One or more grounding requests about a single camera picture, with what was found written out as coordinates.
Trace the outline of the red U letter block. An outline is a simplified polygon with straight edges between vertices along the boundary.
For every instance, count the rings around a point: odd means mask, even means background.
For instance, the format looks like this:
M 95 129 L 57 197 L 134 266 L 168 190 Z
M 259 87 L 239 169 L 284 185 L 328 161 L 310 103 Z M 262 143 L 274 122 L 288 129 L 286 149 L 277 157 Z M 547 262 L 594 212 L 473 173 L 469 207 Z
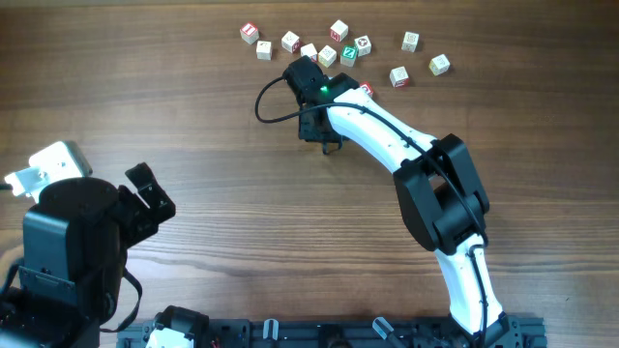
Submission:
M 363 90 L 363 91 L 364 91 L 364 92 L 365 92 L 365 93 L 366 93 L 366 94 L 367 94 L 370 98 L 372 98 L 372 97 L 373 97 L 374 92 L 373 92 L 373 89 L 372 89 L 372 87 L 370 86 L 370 84 L 369 84 L 368 82 L 366 82 L 366 81 L 362 82 L 362 83 L 360 84 L 360 88 L 361 88 L 361 89 L 362 89 L 362 90 Z

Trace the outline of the plain white wooden block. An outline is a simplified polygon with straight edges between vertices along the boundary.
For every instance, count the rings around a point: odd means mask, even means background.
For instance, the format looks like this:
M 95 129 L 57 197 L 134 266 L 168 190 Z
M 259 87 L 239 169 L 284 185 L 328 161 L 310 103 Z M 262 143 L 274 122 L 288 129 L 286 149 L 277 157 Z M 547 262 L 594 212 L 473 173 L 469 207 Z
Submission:
M 258 41 L 256 43 L 256 57 L 258 60 L 272 59 L 272 44 L 268 41 Z

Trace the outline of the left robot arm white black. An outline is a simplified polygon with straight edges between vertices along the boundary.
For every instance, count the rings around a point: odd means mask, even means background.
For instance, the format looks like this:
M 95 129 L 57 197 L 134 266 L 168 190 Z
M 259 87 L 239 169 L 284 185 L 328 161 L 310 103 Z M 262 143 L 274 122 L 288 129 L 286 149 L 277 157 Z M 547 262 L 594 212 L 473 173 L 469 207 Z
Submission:
M 175 205 L 151 168 L 127 170 L 136 187 L 102 179 L 47 186 L 23 218 L 24 255 L 1 288 L 4 347 L 97 347 L 114 315 L 130 247 L 155 235 Z

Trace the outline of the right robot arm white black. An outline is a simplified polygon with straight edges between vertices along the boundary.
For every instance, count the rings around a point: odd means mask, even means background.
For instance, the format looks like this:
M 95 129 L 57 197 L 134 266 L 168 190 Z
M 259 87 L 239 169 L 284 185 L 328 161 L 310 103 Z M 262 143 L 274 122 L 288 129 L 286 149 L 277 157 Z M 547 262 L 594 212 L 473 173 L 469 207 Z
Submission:
M 291 63 L 282 78 L 300 106 L 298 117 L 309 120 L 311 140 L 352 140 L 392 173 L 407 230 L 437 258 L 451 317 L 478 346 L 493 343 L 504 311 L 485 260 L 489 200 L 463 141 L 407 126 L 356 80 L 328 77 L 308 57 Z

